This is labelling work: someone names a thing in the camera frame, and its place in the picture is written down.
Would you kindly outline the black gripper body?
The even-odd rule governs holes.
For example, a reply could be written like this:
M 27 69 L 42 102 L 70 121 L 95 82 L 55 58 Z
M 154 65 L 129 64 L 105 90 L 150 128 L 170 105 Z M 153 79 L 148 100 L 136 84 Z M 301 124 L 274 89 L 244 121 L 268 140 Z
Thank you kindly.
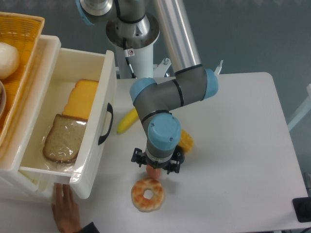
M 172 154 L 168 157 L 165 157 L 165 158 L 156 158 L 155 160 L 152 160 L 146 154 L 146 163 L 147 163 L 147 165 L 150 165 L 153 168 L 162 168 L 162 169 L 166 170 L 166 166 L 170 162 L 171 156 L 172 156 Z

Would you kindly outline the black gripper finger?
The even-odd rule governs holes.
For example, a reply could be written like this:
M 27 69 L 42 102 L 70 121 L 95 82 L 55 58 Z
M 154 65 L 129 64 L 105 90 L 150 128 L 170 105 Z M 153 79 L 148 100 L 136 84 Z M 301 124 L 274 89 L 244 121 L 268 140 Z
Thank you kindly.
M 185 160 L 185 154 L 184 154 L 183 149 L 175 148 L 171 156 L 170 162 L 166 166 L 167 174 L 170 174 L 172 172 L 179 173 L 180 166 L 181 164 L 183 164 L 184 160 Z
M 139 167 L 141 167 L 142 165 L 147 165 L 146 154 L 141 149 L 135 148 L 131 158 L 131 162 L 137 163 Z

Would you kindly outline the dark sleeve forearm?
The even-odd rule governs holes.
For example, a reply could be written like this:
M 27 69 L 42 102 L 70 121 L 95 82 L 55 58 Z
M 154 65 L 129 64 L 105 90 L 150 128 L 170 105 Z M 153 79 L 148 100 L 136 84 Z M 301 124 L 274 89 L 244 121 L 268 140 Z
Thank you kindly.
M 93 222 L 89 223 L 85 227 L 81 227 L 80 224 L 70 224 L 65 233 L 99 233 Z

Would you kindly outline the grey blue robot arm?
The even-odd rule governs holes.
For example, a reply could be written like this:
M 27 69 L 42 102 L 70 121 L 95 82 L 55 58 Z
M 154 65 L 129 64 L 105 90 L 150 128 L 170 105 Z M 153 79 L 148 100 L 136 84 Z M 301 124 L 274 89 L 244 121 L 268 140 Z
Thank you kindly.
M 181 125 L 171 110 L 205 100 L 218 91 L 218 80 L 203 68 L 181 0 L 155 0 L 156 15 L 145 0 L 78 0 L 86 24 L 106 21 L 106 36 L 116 50 L 121 78 L 135 80 L 129 93 L 145 131 L 146 149 L 135 149 L 132 162 L 178 173 L 184 155 L 177 144 Z M 153 45 L 163 34 L 174 71 L 157 83 Z

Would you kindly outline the person's hand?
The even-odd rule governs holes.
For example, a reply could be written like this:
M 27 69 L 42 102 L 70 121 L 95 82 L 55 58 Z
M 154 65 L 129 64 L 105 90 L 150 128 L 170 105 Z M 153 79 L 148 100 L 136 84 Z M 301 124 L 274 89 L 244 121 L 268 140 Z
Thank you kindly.
M 61 233 L 77 233 L 81 227 L 78 204 L 67 184 L 54 184 L 55 203 L 52 204 L 53 219 Z

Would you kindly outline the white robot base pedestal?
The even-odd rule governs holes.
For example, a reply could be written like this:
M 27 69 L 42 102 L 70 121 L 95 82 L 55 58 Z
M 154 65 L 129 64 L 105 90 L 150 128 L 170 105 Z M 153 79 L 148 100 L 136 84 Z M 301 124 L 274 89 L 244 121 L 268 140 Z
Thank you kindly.
M 134 23 L 119 18 L 107 23 L 106 35 L 115 47 L 121 79 L 153 77 L 154 43 L 159 33 L 158 21 L 149 13 Z

